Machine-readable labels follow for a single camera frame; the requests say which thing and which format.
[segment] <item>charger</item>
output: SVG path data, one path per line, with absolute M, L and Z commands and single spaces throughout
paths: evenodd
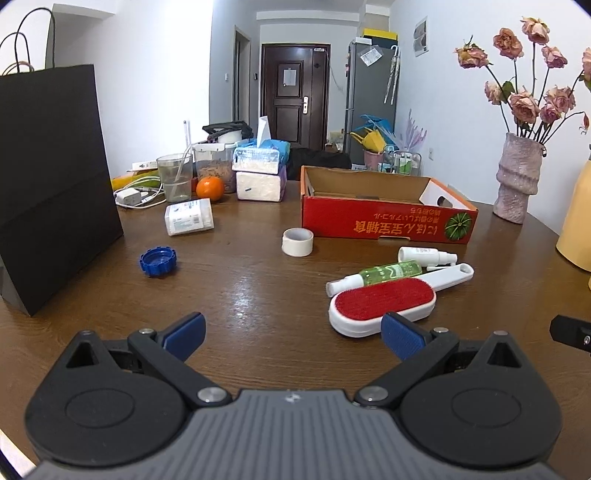
M 142 203 L 142 193 L 135 188 L 128 188 L 117 192 L 117 201 L 120 205 L 136 206 Z

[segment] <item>refrigerator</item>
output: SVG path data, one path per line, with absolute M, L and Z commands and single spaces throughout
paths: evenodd
M 351 162 L 363 165 L 363 147 L 349 134 L 355 129 L 365 125 L 366 121 L 361 115 L 374 115 L 386 118 L 394 128 L 396 118 L 396 103 L 398 96 L 398 82 L 395 75 L 392 78 L 392 85 L 388 92 L 389 78 L 392 70 L 392 59 L 398 53 L 398 47 L 393 50 L 382 48 L 382 57 L 369 67 L 363 62 L 359 53 L 363 52 L 369 45 L 352 42 L 349 46 L 349 66 L 347 82 L 347 107 L 345 116 L 345 144 L 344 152 L 351 157 Z

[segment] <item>black paper bag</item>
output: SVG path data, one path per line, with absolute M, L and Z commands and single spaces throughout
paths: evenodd
M 92 65 L 0 77 L 0 293 L 29 315 L 123 235 Z

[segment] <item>pink vase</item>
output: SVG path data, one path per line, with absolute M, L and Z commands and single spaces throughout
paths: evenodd
M 513 223 L 523 223 L 530 195 L 538 193 L 544 146 L 529 138 L 507 133 L 496 179 L 501 186 L 493 213 Z

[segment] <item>ceiling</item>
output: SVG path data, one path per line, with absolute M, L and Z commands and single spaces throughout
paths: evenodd
M 256 11 L 264 10 L 329 10 L 358 12 L 364 0 L 246 0 Z M 390 7 L 393 0 L 371 0 L 371 5 Z

